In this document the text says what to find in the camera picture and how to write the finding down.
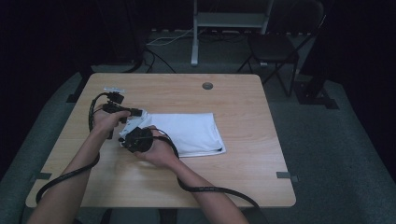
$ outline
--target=round hole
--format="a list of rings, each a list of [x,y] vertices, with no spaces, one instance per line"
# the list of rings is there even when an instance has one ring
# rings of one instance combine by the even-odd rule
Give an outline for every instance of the round hole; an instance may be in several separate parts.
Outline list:
[[[205,90],[212,90],[213,84],[210,82],[205,82],[204,84],[202,84],[202,88],[204,88]]]

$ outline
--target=dark background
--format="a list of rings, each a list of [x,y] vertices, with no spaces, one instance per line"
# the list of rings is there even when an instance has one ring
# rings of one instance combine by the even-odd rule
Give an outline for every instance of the dark background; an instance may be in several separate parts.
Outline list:
[[[76,72],[87,78],[92,71],[90,64],[138,59],[147,30],[188,30],[192,26],[192,1],[114,1],[119,4],[113,8],[119,10],[119,16],[104,18],[106,12],[101,4],[106,2],[1,2],[1,177],[44,104],[67,79]],[[330,7],[333,1],[323,2],[328,17],[302,73],[313,77],[325,73],[329,80],[344,86],[359,120],[395,180],[395,4],[391,0],[337,0]],[[251,5],[244,6],[249,11]],[[200,7],[210,6],[204,1]],[[129,20],[130,26],[117,25],[125,20]],[[118,31],[117,35],[110,35],[109,29]]]

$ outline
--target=black chair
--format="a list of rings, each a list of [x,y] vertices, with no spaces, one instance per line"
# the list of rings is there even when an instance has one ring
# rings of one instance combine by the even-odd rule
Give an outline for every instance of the black chair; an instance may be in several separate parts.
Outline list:
[[[239,67],[238,72],[248,63],[250,73],[253,73],[250,66],[251,58],[259,63],[274,63],[275,70],[262,81],[262,84],[276,75],[285,93],[291,96],[300,58],[298,50],[317,34],[323,19],[323,5],[318,0],[276,1],[265,34],[251,34],[248,37],[247,42],[251,54]],[[294,47],[290,37],[297,35],[304,35],[305,38],[297,47]],[[293,64],[288,88],[278,73],[286,63]]]

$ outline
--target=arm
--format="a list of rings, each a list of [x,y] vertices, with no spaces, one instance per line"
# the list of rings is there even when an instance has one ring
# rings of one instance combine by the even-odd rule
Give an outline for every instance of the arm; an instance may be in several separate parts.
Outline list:
[[[76,156],[64,169],[63,174],[91,164],[109,132],[118,125],[119,119],[129,115],[128,111],[114,114],[107,114],[103,110],[97,111],[94,115],[92,131]],[[91,170],[86,171],[50,188],[30,216],[28,223],[72,223],[81,205],[90,173]]]
[[[161,135],[153,130],[153,135]],[[149,161],[156,166],[165,167],[190,187],[213,187],[206,179],[196,174],[179,160],[172,148],[165,142],[155,139],[149,151],[136,152],[136,157]],[[224,193],[194,192],[194,199],[200,204],[204,214],[211,223],[248,223],[242,212]]]

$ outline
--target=hand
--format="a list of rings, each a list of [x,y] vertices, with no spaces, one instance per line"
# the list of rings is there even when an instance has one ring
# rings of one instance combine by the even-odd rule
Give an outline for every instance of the hand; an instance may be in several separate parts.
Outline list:
[[[109,114],[102,109],[102,105],[95,108],[93,114],[93,128],[111,132],[117,126],[119,126],[119,120],[131,116],[129,111],[119,111],[116,113]]]
[[[159,131],[155,130],[157,129],[155,126],[149,126],[148,128],[151,129],[153,136],[166,137],[166,135],[161,134]],[[137,151],[134,153],[134,155],[139,159],[151,162],[155,166],[165,167],[168,169],[173,163],[178,162],[178,158],[175,156],[175,153],[171,146],[159,139],[153,140],[152,146],[148,151]]]

